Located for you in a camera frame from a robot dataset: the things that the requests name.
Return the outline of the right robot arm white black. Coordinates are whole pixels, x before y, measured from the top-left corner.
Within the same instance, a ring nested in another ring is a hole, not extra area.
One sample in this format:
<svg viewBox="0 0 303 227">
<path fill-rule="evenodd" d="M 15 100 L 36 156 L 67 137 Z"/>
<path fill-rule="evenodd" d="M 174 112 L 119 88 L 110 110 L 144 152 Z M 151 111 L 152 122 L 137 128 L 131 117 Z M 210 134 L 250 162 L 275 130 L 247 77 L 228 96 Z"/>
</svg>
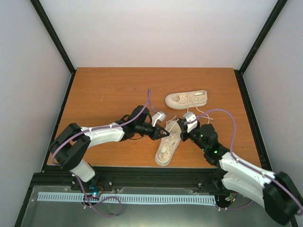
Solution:
<svg viewBox="0 0 303 227">
<path fill-rule="evenodd" d="M 181 140 L 190 139 L 203 152 L 207 162 L 225 172 L 215 186 L 235 191 L 263 207 L 278 224 L 286 225 L 303 209 L 303 198 L 290 176 L 257 167 L 218 141 L 213 125 L 178 119 Z"/>
</svg>

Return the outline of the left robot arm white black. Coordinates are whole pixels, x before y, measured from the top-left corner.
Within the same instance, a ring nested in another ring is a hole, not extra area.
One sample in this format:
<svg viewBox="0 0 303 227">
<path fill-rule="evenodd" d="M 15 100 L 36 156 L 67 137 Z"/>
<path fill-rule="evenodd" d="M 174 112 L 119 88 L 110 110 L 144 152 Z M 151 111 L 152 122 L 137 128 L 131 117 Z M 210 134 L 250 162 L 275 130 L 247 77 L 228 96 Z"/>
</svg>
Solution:
<svg viewBox="0 0 303 227">
<path fill-rule="evenodd" d="M 170 133 L 157 124 L 165 117 L 163 112 L 156 112 L 152 116 L 148 108 L 139 105 L 131 114 L 109 125 L 88 128 L 71 123 L 50 144 L 48 150 L 61 169 L 79 177 L 82 185 L 91 191 L 97 188 L 98 178 L 92 166 L 83 159 L 86 151 L 108 142 L 131 140 L 135 134 L 148 136 L 151 140 L 168 137 Z"/>
</svg>

